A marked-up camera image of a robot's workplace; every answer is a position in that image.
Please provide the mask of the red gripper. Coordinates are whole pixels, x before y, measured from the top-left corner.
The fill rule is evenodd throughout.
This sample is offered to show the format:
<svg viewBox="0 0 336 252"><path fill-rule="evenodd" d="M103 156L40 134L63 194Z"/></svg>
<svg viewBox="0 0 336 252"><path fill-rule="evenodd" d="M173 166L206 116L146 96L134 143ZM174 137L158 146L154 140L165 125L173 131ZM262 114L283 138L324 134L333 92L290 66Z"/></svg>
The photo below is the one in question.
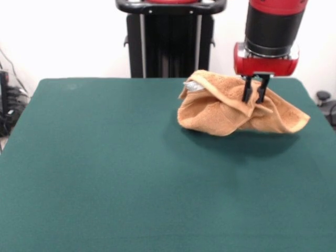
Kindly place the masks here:
<svg viewBox="0 0 336 252"><path fill-rule="evenodd" d="M244 43L236 43L234 47L234 71L237 75L246 76L242 102L248 102L253 92L251 87L252 76L290 76L299 61L299 47L293 45L288 55L278 58L265 58L252 54L245 49ZM259 76L261 84L257 91L259 98L257 103L263 103L269 76Z"/></svg>

